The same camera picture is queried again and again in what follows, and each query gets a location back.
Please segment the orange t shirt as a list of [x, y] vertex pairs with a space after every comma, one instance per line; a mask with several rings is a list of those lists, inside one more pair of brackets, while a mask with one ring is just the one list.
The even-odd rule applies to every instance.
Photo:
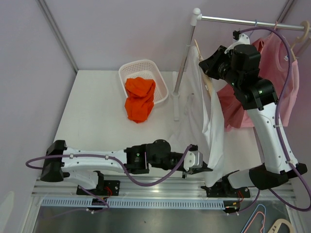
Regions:
[[142, 77], [129, 78], [125, 83], [128, 97], [125, 109], [129, 120], [135, 123], [145, 122], [154, 107], [156, 83], [153, 79]]

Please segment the blue wire hanger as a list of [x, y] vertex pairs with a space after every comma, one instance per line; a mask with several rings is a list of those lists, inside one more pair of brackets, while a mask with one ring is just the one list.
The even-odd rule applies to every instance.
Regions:
[[[257, 21], [257, 19], [255, 19], [254, 28], [255, 28], [255, 27], [257, 27], [257, 23], [258, 23], [258, 21]], [[250, 32], [250, 34], [249, 34], [249, 38], [251, 38], [251, 36], [252, 36], [253, 32], [254, 32], [254, 30], [252, 30], [252, 31]]]

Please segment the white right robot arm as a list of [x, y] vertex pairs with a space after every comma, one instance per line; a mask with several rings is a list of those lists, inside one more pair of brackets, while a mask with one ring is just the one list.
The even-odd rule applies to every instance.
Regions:
[[222, 79], [233, 88], [234, 96], [251, 118], [262, 146], [262, 165], [222, 178], [221, 191], [229, 197], [242, 187], [254, 186], [259, 190], [278, 187], [308, 171], [291, 152], [276, 114], [279, 103], [276, 90], [271, 81], [259, 76], [260, 58], [255, 46], [239, 44], [230, 51], [220, 46], [211, 57], [199, 63], [204, 74]]

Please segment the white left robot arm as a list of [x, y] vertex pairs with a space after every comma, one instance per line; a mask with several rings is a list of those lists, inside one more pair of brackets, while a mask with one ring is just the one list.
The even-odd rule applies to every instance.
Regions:
[[210, 172], [197, 145], [184, 153], [172, 152], [170, 144], [158, 139], [153, 143], [136, 145], [118, 151], [86, 151], [67, 147], [64, 140], [56, 140], [46, 151], [40, 179], [57, 183], [64, 180], [76, 183], [98, 195], [104, 191], [100, 172], [148, 174], [150, 168], [183, 175]]

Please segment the white t shirt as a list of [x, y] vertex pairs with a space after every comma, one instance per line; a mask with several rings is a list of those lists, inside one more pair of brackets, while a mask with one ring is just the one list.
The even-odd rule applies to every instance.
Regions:
[[172, 150], [183, 152], [194, 144], [211, 170], [203, 172], [205, 185], [212, 187], [224, 169], [224, 116], [219, 98], [210, 79], [202, 73], [197, 47], [191, 47], [181, 85], [187, 87], [187, 101], [181, 107], [181, 118], [169, 138]]

